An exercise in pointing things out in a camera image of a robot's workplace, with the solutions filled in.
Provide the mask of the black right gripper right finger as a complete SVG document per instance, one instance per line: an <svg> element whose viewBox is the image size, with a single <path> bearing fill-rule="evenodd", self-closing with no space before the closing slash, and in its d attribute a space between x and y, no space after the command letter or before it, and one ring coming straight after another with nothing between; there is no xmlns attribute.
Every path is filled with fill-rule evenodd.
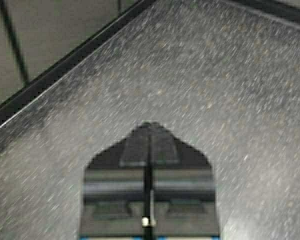
<svg viewBox="0 0 300 240"><path fill-rule="evenodd" d="M157 122L148 131L148 236L218 238L216 184L208 158Z"/></svg>

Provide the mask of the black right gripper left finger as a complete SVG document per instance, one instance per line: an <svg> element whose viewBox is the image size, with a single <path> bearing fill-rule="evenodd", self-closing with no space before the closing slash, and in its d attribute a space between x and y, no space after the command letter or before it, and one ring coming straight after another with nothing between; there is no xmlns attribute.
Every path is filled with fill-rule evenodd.
<svg viewBox="0 0 300 240"><path fill-rule="evenodd" d="M92 157L84 169L80 238L142 238L150 123Z"/></svg>

